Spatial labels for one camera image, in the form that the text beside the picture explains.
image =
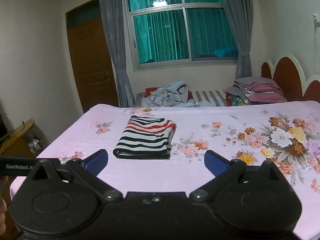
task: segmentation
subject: striped blanket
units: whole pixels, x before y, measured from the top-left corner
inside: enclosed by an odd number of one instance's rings
[[[171,120],[133,115],[113,154],[122,159],[169,160],[175,128]]]
[[[226,93],[222,90],[192,91],[192,96],[196,103],[206,101],[210,106],[228,106]]]

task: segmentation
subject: floral bedsheet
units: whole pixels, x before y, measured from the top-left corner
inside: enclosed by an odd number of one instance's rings
[[[170,160],[125,160],[112,154],[131,115],[164,117],[177,124]],[[320,104],[314,101],[206,108],[116,108],[97,105],[68,128],[39,158],[62,163],[109,153],[100,179],[120,190],[187,195],[214,176],[203,158],[211,149],[248,165],[273,161],[299,196],[302,216],[295,233],[310,239],[320,232]],[[24,178],[11,185],[14,196]]]

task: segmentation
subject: red headboard panel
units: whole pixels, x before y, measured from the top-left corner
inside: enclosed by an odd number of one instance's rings
[[[272,76],[267,62],[261,66],[261,76],[266,78]],[[297,66],[288,57],[283,57],[278,61],[272,79],[281,87],[288,102],[320,101],[320,82],[318,80],[311,82],[303,95],[301,83],[305,84],[306,81],[301,80]]]

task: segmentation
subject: headboard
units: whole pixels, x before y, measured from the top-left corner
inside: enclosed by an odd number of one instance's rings
[[[320,75],[306,80],[298,60],[291,54],[281,55],[273,65],[270,60],[261,66],[261,76],[273,79],[287,101],[317,101],[320,103]]]

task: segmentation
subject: pink pillow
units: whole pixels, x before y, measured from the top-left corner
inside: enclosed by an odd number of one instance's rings
[[[259,92],[248,97],[249,101],[261,103],[284,103],[287,100],[277,92]]]

